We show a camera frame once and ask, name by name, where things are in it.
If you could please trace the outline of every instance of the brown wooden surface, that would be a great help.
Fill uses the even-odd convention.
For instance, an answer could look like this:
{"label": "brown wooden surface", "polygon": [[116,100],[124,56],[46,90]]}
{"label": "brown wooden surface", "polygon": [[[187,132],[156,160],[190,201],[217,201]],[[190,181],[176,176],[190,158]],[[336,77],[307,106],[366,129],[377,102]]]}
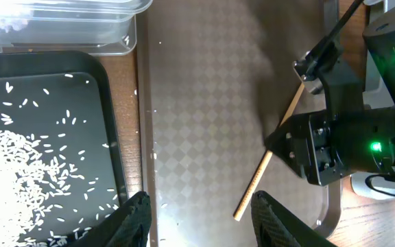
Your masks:
{"label": "brown wooden surface", "polygon": [[[352,0],[340,0],[341,14]],[[362,31],[366,24],[366,7],[358,9],[341,35],[344,58],[361,77],[365,77],[366,49]],[[139,140],[138,98],[135,53],[101,58],[112,93],[121,151],[130,195],[142,189],[141,150]],[[350,179],[344,179],[342,215],[329,240],[338,246],[395,246],[395,200],[377,201],[352,192]]]}

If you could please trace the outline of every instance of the plastic container lid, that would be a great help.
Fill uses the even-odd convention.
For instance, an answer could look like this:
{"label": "plastic container lid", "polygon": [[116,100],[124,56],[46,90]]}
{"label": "plastic container lid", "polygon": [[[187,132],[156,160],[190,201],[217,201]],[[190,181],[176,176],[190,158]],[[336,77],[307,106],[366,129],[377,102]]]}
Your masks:
{"label": "plastic container lid", "polygon": [[146,10],[152,1],[153,0],[0,0],[0,13],[4,13],[4,9],[22,8],[24,10],[28,9],[46,12],[133,15]]}

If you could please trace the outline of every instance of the green led light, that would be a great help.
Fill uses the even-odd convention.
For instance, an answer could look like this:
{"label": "green led light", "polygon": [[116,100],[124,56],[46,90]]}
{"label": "green led light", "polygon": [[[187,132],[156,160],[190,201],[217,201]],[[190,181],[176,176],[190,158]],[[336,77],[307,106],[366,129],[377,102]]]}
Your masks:
{"label": "green led light", "polygon": [[382,152],[382,145],[379,142],[371,143],[371,150],[375,152]]}

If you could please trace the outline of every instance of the metal tray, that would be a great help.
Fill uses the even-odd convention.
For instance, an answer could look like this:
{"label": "metal tray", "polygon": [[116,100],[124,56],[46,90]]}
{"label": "metal tray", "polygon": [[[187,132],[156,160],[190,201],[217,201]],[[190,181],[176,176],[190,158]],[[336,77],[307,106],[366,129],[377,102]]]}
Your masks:
{"label": "metal tray", "polygon": [[[5,89],[6,82],[13,86],[10,93]],[[22,105],[25,98],[28,102]],[[2,102],[13,105],[5,106]],[[66,110],[70,111],[70,118],[67,118]],[[1,113],[11,116],[14,123],[4,125]],[[66,119],[66,124],[62,123],[62,118]],[[43,203],[45,207],[60,204],[63,209],[54,208],[46,213],[42,230],[36,227],[22,237],[46,242],[50,238],[49,231],[53,230],[55,235],[68,235],[71,241],[73,229],[95,227],[114,211],[106,203],[121,205],[128,199],[108,76],[92,56],[76,51],[0,54],[0,130],[24,136],[34,134],[36,139],[40,139],[40,135],[48,135],[49,138],[42,139],[36,148],[43,153],[41,159],[48,163],[56,156],[60,163],[66,162],[67,167],[69,163],[75,164],[78,168],[75,173],[84,176],[84,180],[67,179],[67,182],[71,179],[70,196],[49,196]],[[103,147],[104,143],[108,143],[109,148]],[[60,151],[63,145],[67,148]],[[79,155],[80,150],[85,150],[85,153]],[[63,161],[59,154],[63,154],[66,160]],[[88,182],[93,180],[96,183],[90,185]],[[41,187],[44,193],[51,189],[44,185]],[[85,200],[84,193],[91,187],[95,190],[89,192],[88,200]],[[115,192],[108,192],[109,188],[116,188]],[[99,213],[99,220],[95,219],[96,213]],[[57,221],[57,217],[64,218],[65,222]]]}
{"label": "metal tray", "polygon": [[[250,206],[232,215],[300,83],[292,62],[337,18],[322,0],[164,0],[137,16],[152,246],[256,245]],[[321,103],[304,92],[297,111]],[[339,221],[339,181],[309,185],[273,157],[258,189],[325,237]]]}

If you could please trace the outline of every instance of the clear plastic container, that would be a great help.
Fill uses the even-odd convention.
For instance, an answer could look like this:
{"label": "clear plastic container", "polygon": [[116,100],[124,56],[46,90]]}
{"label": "clear plastic container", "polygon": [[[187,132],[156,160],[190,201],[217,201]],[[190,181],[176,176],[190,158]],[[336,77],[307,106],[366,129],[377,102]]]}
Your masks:
{"label": "clear plastic container", "polygon": [[123,55],[136,44],[134,15],[152,0],[0,0],[0,52],[76,49]]}

